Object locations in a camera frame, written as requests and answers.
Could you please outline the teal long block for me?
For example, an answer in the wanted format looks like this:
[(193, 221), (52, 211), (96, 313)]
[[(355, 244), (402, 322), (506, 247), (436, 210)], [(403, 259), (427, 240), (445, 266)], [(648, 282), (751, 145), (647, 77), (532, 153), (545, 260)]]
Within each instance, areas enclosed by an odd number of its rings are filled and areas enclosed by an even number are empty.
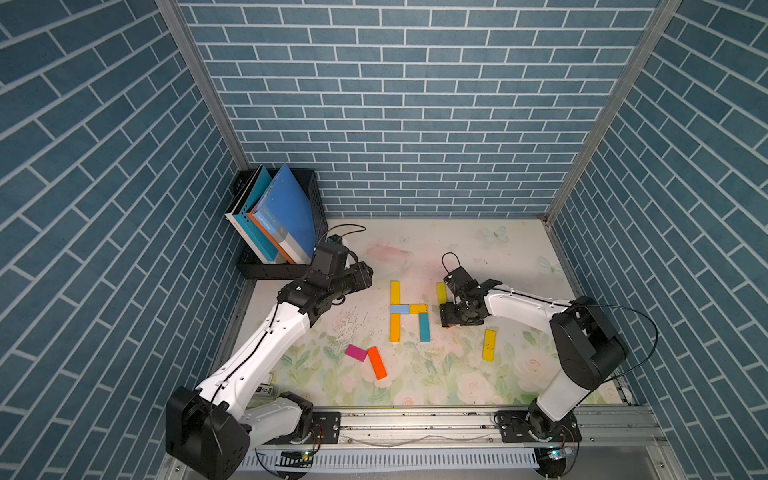
[(426, 312), (418, 314), (419, 320), (419, 341), (429, 343), (431, 341), (429, 314)]

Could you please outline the bright yellow long block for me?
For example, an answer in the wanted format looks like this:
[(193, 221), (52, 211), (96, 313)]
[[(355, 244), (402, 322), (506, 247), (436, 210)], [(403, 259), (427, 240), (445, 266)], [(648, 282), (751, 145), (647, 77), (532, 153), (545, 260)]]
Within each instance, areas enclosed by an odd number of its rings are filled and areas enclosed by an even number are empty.
[(497, 332), (491, 329), (486, 329), (483, 337), (483, 348), (481, 358), (483, 361), (493, 363), (495, 359), (495, 347), (496, 347)]

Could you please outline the small yellow short block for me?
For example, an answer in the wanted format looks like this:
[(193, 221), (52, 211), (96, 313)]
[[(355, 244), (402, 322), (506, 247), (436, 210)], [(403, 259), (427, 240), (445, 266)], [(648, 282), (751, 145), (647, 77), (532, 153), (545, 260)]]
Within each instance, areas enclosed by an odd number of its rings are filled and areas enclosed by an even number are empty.
[(411, 315), (427, 314), (429, 308), (426, 304), (411, 304), (409, 305), (408, 313)]

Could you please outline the light blue short block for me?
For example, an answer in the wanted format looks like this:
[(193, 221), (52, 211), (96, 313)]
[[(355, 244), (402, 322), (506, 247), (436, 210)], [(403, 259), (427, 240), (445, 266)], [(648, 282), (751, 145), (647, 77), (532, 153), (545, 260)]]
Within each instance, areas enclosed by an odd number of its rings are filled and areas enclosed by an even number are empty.
[(396, 315), (408, 315), (410, 313), (409, 305), (391, 305), (390, 313)]

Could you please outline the orange-yellow long block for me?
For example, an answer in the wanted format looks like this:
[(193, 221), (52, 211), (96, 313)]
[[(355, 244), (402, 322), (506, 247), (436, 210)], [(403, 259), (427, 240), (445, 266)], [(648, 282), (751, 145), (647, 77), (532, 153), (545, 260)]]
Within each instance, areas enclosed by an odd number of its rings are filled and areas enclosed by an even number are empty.
[(399, 343), (401, 341), (401, 315), (392, 313), (390, 315), (390, 342)]

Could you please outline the magenta block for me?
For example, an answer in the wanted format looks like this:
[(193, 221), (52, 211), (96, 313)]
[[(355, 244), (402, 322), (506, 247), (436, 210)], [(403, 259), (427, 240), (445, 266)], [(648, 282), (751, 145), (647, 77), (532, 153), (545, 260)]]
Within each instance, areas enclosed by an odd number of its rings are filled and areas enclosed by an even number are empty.
[(365, 349), (355, 345), (348, 345), (345, 350), (345, 355), (359, 362), (364, 362), (367, 358), (368, 352)]

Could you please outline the lemon yellow long block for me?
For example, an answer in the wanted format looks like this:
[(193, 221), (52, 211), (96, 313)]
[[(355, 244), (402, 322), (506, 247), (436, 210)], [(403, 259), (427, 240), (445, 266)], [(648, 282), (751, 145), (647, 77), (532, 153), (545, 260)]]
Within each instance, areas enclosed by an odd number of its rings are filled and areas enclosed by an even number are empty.
[(443, 305), (447, 302), (447, 288), (442, 282), (436, 284), (437, 303)]

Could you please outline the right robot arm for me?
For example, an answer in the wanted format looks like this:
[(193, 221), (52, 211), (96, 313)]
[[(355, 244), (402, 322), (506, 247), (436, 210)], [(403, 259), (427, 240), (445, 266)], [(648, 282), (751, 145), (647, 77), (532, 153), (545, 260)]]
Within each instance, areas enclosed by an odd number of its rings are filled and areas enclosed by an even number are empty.
[(461, 266), (446, 272), (444, 284), (453, 299), (439, 306), (443, 327), (482, 326), (486, 319), (498, 317), (553, 339), (559, 370), (527, 409), (494, 415), (502, 441), (578, 445), (582, 436), (574, 409), (601, 385), (618, 379), (616, 369), (629, 354), (629, 347), (605, 314), (624, 307), (600, 304), (588, 296), (546, 300), (504, 287), (498, 280), (480, 283)]

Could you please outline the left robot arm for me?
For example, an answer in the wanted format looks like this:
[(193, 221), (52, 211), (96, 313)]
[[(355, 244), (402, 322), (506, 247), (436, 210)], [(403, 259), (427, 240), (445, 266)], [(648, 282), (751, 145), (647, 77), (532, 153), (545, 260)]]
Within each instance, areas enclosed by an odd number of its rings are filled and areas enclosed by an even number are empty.
[(307, 272), (279, 291), (266, 319), (230, 359), (197, 387), (172, 393), (167, 453), (207, 479), (228, 479), (250, 449), (274, 439), (306, 440), (310, 401), (285, 392), (255, 409), (249, 403), (286, 351), (347, 295), (370, 288), (372, 277), (340, 236), (321, 243)]

